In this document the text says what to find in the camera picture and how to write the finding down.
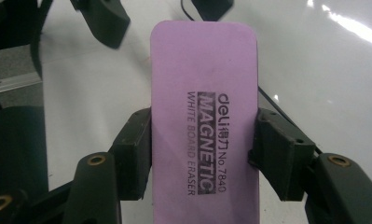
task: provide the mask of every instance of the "white glossy surface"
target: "white glossy surface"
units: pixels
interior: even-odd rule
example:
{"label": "white glossy surface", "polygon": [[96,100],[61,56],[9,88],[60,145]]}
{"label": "white glossy surface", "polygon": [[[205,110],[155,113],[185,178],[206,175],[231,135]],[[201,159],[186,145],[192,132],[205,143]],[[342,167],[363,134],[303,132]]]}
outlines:
{"label": "white glossy surface", "polygon": [[[186,20],[178,0],[122,3],[131,28],[120,50],[96,41],[68,0],[54,1],[48,15],[41,50],[52,189],[150,105],[151,30]],[[224,21],[254,28],[259,85],[272,99],[323,151],[358,161],[372,177],[372,1],[236,0]],[[148,190],[144,201],[123,204],[125,224],[152,223]],[[307,223],[303,204],[279,202],[261,178],[261,223]]]}
{"label": "white glossy surface", "polygon": [[238,1],[225,21],[254,27],[260,87],[372,178],[372,1]]}

